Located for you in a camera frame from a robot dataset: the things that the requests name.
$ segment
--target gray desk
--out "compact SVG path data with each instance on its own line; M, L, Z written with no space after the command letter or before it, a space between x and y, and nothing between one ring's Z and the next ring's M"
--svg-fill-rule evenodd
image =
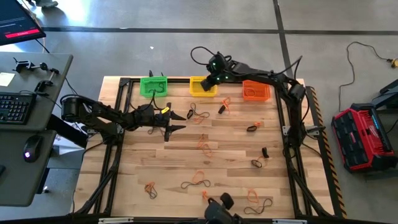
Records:
M72 62L72 55L0 52L0 72L15 73L10 85L0 86L0 91L34 91L39 81L50 78L50 74L41 69L33 72L24 70L21 73L12 71L15 68L13 57L17 60L30 60L35 65L45 62L49 68L60 71L59 75L53 77L54 85L45 89L48 97L56 101ZM85 147L86 135L52 115L53 107L54 103L49 99L37 96L26 125L0 125L0 164L6 166L5 173L0 176L0 206L29 206L32 203L35 193L47 178L46 166L57 133L73 142L76 141L70 137L77 136L78 142ZM24 144L37 133L44 137L40 157L33 163L27 163L22 155Z
M49 86L44 90L49 94L48 98L56 101L72 62L72 55L0 52L0 72L15 73L10 85L0 86L0 91L16 93L21 90L34 91L39 81L48 80L51 76L50 72L46 72L41 69L35 69L33 72L23 70L21 73L12 71L16 64L13 57L17 60L30 60L34 65L39 65L41 62L45 62L49 68L56 68L60 71L59 75L55 75L52 78L54 85ZM47 127L53 108L53 102L44 97L37 96L35 107L33 108L26 125L0 124L0 130L44 130Z
M55 131L42 131L40 157L36 162L25 162L22 154L26 140L36 132L1 131L0 164L6 171L0 176L0 205L28 206L42 179L49 160L52 144L57 134Z

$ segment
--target yellow basket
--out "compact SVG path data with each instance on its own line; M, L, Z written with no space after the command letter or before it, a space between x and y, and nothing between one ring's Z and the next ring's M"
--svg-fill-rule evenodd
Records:
M204 91L200 85L206 77L191 77L189 80L189 93L192 96L213 97L217 94L217 86L211 87L209 91Z

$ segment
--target plastic basket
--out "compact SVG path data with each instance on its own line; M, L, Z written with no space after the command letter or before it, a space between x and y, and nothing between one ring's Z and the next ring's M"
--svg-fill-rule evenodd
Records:
M167 77L141 78L140 94L144 97L166 96L167 95Z
M217 94L217 86L211 87L209 91L204 91L200 85L206 77L191 77L189 80L189 93L192 96L213 97Z
M250 80L243 81L243 99L266 101L271 97L269 85Z

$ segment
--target red tool case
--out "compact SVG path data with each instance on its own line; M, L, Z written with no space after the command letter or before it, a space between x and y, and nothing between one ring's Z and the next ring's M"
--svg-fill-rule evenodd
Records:
M397 165L373 104L352 104L332 118L331 127L348 171L385 170Z

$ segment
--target keyboard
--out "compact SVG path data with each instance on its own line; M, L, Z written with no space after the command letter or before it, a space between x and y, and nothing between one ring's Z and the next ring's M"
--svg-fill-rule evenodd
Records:
M26 124L36 94L0 92L0 124Z

